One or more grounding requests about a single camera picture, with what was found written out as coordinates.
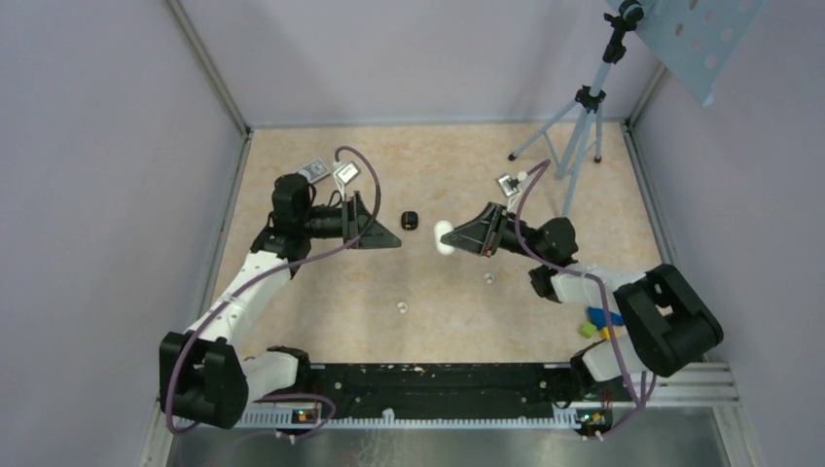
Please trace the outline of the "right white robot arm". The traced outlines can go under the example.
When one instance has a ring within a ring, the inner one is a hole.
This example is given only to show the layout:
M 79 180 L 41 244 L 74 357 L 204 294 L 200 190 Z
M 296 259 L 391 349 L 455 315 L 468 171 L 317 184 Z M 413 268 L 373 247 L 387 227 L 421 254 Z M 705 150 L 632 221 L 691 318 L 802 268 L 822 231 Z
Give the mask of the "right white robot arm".
M 559 304 L 584 305 L 619 316 L 623 333 L 578 352 L 570 375 L 573 393 L 595 401 L 622 373 L 670 377 L 719 345 L 724 330 L 698 292 L 674 265 L 643 272 L 613 272 L 575 260 L 576 231 L 565 217 L 539 228 L 489 203 L 476 218 L 434 229 L 440 254 L 456 250 L 490 257 L 500 250 L 540 258 L 528 273 L 534 292 Z

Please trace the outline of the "black charging case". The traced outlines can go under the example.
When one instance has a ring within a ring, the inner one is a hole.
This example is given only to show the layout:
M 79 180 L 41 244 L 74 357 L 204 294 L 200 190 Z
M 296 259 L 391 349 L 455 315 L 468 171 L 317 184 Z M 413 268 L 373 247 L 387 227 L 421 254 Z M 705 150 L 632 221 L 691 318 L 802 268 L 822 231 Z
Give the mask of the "black charging case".
M 404 231 L 414 231 L 419 226 L 419 215 L 415 211 L 404 211 L 400 219 L 401 227 Z

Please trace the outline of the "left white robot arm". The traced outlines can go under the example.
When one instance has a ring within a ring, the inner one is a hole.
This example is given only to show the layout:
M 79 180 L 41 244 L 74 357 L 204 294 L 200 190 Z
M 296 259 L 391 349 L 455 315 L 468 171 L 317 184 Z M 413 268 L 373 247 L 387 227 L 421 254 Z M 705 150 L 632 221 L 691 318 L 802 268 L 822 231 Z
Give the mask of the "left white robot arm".
M 279 177 L 272 210 L 239 272 L 213 306 L 183 333 L 168 333 L 159 349 L 161 410 L 174 420 L 230 429 L 246 407 L 277 391 L 289 402 L 310 393 L 305 352 L 283 346 L 244 360 L 238 351 L 275 294 L 312 255 L 314 239 L 339 238 L 344 248 L 394 249 L 401 239 L 355 194 L 339 206 L 317 205 L 315 190 L 298 173 Z

